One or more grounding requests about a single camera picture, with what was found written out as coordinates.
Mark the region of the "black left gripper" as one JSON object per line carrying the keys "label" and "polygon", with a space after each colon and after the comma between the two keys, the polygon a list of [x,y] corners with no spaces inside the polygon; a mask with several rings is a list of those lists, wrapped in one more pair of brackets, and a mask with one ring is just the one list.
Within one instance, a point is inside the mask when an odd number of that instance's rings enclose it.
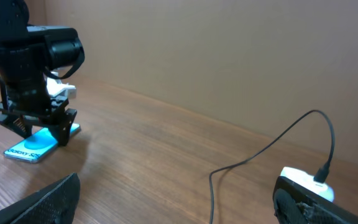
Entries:
{"label": "black left gripper", "polygon": [[[48,130],[59,146],[68,144],[77,110],[64,110],[66,102],[52,107],[45,75],[69,78],[84,61],[83,45],[71,27],[30,26],[20,39],[0,40],[0,74],[14,103],[12,110],[50,123]],[[13,114],[0,114],[0,125],[24,139],[32,135],[32,126]]]}

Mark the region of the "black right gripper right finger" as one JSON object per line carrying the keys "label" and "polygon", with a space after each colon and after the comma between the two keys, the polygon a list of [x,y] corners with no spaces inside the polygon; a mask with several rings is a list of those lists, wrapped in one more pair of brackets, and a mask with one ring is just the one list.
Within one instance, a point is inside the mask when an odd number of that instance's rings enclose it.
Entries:
{"label": "black right gripper right finger", "polygon": [[280,224],[358,224],[358,216],[286,178],[278,177],[273,207]]}

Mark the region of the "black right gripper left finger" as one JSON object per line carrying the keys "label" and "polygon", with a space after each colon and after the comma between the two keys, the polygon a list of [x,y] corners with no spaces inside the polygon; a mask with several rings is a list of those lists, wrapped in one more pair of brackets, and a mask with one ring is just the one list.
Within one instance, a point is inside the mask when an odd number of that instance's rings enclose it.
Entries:
{"label": "black right gripper left finger", "polygon": [[0,210],[0,224],[72,224],[80,179],[72,173]]}

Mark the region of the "Galaxy S25 smartphone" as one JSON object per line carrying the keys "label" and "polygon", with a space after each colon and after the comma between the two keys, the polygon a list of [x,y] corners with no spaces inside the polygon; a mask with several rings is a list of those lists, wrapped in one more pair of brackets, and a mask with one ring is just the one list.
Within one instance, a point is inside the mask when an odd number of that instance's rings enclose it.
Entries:
{"label": "Galaxy S25 smartphone", "polygon": [[47,154],[58,147],[58,141],[52,136],[47,128],[42,128],[29,138],[13,145],[6,151],[4,156],[29,163],[40,162]]}

